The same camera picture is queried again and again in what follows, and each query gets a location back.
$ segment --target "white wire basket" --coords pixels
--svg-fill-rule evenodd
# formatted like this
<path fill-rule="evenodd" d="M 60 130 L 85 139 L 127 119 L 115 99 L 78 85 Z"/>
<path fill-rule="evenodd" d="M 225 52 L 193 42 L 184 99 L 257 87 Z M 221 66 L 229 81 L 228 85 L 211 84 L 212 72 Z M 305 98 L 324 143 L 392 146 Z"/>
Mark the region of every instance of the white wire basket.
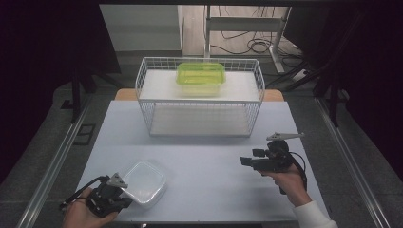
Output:
<path fill-rule="evenodd" d="M 176 83 L 181 63 L 220 63 L 225 83 L 212 96 L 188 96 Z M 258 60 L 143 58 L 137 98 L 152 136 L 249 137 L 264 97 Z"/>

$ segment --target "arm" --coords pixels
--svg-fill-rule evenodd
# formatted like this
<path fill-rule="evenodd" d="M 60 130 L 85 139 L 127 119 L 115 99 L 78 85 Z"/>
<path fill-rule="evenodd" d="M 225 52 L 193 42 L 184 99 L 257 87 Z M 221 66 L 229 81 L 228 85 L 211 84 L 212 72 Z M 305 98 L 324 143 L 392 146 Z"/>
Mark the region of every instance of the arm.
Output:
<path fill-rule="evenodd" d="M 65 219 L 63 220 L 63 228 L 100 228 L 103 225 L 114 220 L 118 213 L 110 213 L 105 218 L 98 218 L 92 214 L 86 206 L 86 197 L 89 196 L 92 189 L 87 188 L 81 194 L 81 197 L 68 206 Z"/>
<path fill-rule="evenodd" d="M 288 200 L 296 206 L 293 211 L 301 228 L 337 228 L 337 224 L 323 215 L 317 203 L 305 191 L 295 165 L 286 173 L 259 172 L 273 178 L 275 184 L 284 190 Z"/>

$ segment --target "white sleeve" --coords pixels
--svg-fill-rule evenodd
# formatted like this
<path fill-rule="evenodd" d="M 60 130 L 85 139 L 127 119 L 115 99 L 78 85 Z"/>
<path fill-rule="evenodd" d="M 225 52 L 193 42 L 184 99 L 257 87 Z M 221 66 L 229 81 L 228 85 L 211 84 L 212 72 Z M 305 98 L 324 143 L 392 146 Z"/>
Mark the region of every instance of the white sleeve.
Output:
<path fill-rule="evenodd" d="M 337 224 L 326 218 L 320 211 L 316 201 L 293 209 L 300 228 L 337 228 Z"/>

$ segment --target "white table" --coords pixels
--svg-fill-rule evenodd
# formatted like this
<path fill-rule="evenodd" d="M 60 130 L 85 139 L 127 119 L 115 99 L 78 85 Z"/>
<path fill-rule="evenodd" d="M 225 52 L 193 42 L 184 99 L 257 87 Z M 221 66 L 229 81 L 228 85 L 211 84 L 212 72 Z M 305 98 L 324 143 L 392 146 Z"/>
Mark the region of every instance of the white table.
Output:
<path fill-rule="evenodd" d="M 240 157 L 252 157 L 252 149 L 267 148 L 265 139 L 275 132 L 297 133 L 285 102 L 262 104 L 250 138 L 211 138 L 150 137 L 137 102 L 112 101 L 77 188 L 99 176 L 111 176 L 115 172 L 123 176 L 135 163 L 147 161 L 165 173 L 167 189 L 148 210 L 133 201 L 129 208 L 122 210 L 117 221 L 238 223 L 295 220 L 293 205 L 280 194 L 272 179 L 240 164 Z M 300 139 L 287 142 L 290 151 L 304 158 L 308 192 L 326 214 Z"/>

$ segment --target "human hand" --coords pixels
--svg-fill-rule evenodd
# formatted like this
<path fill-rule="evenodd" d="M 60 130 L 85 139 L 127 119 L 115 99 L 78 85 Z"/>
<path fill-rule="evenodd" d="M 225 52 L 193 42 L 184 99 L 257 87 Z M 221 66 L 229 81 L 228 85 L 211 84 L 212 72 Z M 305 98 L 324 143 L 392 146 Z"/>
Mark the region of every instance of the human hand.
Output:
<path fill-rule="evenodd" d="M 117 216 L 117 212 L 110 213 L 105 218 L 98 218 L 86 206 L 86 198 L 91 193 L 91 188 L 86 188 L 80 198 L 75 200 L 68 206 L 65 219 L 63 220 L 63 228 L 99 228 L 111 222 Z"/>
<path fill-rule="evenodd" d="M 294 206 L 298 207 L 312 201 L 303 186 L 302 178 L 294 164 L 292 164 L 285 173 L 258 172 L 263 176 L 273 178 L 275 184 L 287 194 L 288 200 L 293 203 Z"/>

